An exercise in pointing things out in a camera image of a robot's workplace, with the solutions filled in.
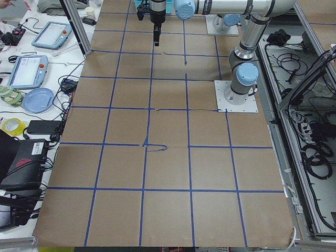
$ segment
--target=blue joint cap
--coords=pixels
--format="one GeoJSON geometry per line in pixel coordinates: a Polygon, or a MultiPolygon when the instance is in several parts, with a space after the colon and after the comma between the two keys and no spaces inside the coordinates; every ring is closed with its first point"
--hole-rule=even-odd
{"type": "Polygon", "coordinates": [[[187,20],[194,16],[196,7],[194,0],[174,0],[174,9],[180,19],[187,20]]]}
{"type": "Polygon", "coordinates": [[[240,14],[226,14],[224,16],[224,24],[226,26],[234,26],[239,23],[240,14]]]}
{"type": "Polygon", "coordinates": [[[237,80],[243,86],[252,86],[258,79],[259,70],[252,63],[243,63],[237,69],[237,80]]]}

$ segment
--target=hand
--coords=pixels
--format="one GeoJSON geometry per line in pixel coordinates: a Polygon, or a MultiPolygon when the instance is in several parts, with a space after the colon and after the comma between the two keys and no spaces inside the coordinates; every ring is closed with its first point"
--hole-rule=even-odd
{"type": "Polygon", "coordinates": [[[11,5],[15,7],[15,5],[11,1],[16,1],[16,0],[0,0],[0,9],[7,8],[11,5]]]}

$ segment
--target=clear tape roll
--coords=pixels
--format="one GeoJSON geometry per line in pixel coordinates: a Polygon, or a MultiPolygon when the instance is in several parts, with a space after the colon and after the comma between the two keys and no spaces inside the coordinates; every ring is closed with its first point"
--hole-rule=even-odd
{"type": "Polygon", "coordinates": [[[2,125],[2,130],[5,131],[7,134],[17,136],[21,135],[24,128],[25,124],[20,121],[18,118],[11,118],[7,119],[4,124],[2,125]]]}

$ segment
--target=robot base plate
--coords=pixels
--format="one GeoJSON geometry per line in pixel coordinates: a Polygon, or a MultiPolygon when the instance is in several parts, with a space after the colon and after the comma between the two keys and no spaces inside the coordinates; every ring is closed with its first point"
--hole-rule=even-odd
{"type": "Polygon", "coordinates": [[[208,35],[222,35],[222,36],[239,36],[238,28],[236,25],[231,26],[229,30],[220,30],[217,31],[213,25],[217,15],[206,15],[206,28],[208,31],[208,35]]]}
{"type": "Polygon", "coordinates": [[[229,103],[224,97],[224,91],[230,85],[231,81],[215,80],[217,108],[219,112],[258,113],[255,96],[249,96],[246,102],[242,105],[233,105],[229,103]]]}

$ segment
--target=barcode sticker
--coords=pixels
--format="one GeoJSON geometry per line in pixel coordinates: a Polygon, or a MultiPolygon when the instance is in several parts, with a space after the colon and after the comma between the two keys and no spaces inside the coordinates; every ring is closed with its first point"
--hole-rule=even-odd
{"type": "Polygon", "coordinates": [[[43,143],[34,143],[33,150],[31,152],[32,155],[41,155],[43,150],[43,143]]]}

